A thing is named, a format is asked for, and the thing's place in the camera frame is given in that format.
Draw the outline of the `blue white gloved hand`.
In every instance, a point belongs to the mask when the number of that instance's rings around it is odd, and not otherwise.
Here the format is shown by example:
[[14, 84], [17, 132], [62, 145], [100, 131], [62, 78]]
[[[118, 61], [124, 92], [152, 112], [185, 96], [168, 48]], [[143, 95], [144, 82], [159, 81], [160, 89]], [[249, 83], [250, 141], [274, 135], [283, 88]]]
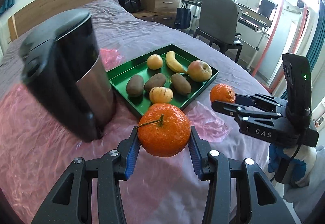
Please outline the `blue white gloved hand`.
[[[268, 173], [275, 173], [278, 170], [280, 161], [284, 159], [289, 161], [296, 153], [297, 146], [292, 148], [283, 148], [271, 144], [269, 146], [269, 164]], [[305, 187], [309, 185], [311, 173], [317, 159], [317, 150], [315, 147], [301, 145], [299, 151], [290, 161], [294, 165], [294, 169], [291, 173], [291, 180], [299, 187]]]

